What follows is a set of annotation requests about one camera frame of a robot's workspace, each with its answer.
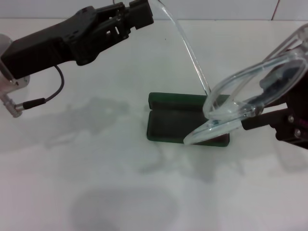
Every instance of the white wall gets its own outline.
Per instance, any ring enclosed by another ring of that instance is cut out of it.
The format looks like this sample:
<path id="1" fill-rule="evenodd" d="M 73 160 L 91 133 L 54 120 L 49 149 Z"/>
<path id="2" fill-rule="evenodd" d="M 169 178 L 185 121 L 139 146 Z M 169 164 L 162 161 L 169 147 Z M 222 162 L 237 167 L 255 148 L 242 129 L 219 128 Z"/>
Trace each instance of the white wall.
<path id="1" fill-rule="evenodd" d="M 275 20 L 308 20 L 308 0 L 281 0 Z"/>
<path id="2" fill-rule="evenodd" d="M 270 20 L 278 0 L 163 0 L 179 19 Z M 66 18 L 77 10 L 112 0 L 0 0 L 1 18 Z M 156 19 L 164 18 L 157 9 Z"/>

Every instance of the clear plastic tube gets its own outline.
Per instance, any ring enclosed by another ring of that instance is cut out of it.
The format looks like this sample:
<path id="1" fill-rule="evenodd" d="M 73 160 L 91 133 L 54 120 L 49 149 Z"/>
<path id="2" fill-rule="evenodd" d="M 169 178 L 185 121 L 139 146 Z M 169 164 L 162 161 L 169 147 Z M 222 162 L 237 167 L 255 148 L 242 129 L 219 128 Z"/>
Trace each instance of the clear plastic tube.
<path id="1" fill-rule="evenodd" d="M 183 28 L 181 27 L 181 25 L 179 24 L 177 19 L 171 14 L 171 12 L 166 8 L 166 6 L 160 0 L 150 0 L 150 2 L 152 4 L 154 4 L 156 7 L 158 7 L 159 9 L 161 9 L 170 18 L 170 20 L 173 22 L 173 24 L 177 27 L 177 29 L 178 29 L 181 37 L 182 37 L 182 40 L 183 40 L 183 42 L 184 42 L 184 44 L 186 46 L 188 54 L 190 55 L 190 58 L 191 58 L 192 63 L 194 65 L 194 68 L 195 68 L 195 70 L 196 70 L 196 72 L 197 72 L 197 74 L 198 74 L 198 76 L 200 78 L 200 81 L 201 81 L 201 84 L 203 86 L 203 89 L 204 89 L 206 95 L 209 95 L 210 92 L 211 92 L 211 89 L 210 89 L 210 87 L 209 87 L 209 85 L 208 85 L 208 83 L 206 81 L 206 78 L 205 78 L 205 76 L 204 76 L 204 74 L 202 72 L 202 69 L 201 69 L 198 61 L 197 61 L 197 58 L 196 58 L 196 56 L 193 53 L 193 49 L 192 49 L 192 47 L 189 44 L 189 41 L 188 41 L 188 39 L 186 37 L 186 34 L 185 34 Z"/>

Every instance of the robotic arm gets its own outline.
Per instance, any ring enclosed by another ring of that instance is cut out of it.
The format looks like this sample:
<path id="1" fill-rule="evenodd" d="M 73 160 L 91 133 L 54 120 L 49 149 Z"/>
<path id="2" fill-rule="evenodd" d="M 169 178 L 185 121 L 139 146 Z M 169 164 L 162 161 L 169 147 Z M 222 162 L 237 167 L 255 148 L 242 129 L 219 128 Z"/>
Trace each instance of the robotic arm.
<path id="1" fill-rule="evenodd" d="M 13 117 L 19 117 L 23 110 L 46 103 L 42 98 L 15 105 L 7 96 L 27 86 L 29 75 L 68 61 L 89 64 L 102 51 L 127 39 L 132 27 L 140 29 L 153 22 L 148 0 L 135 0 L 129 7 L 123 3 L 86 7 L 59 24 L 13 42 L 0 35 L 0 99 Z"/>

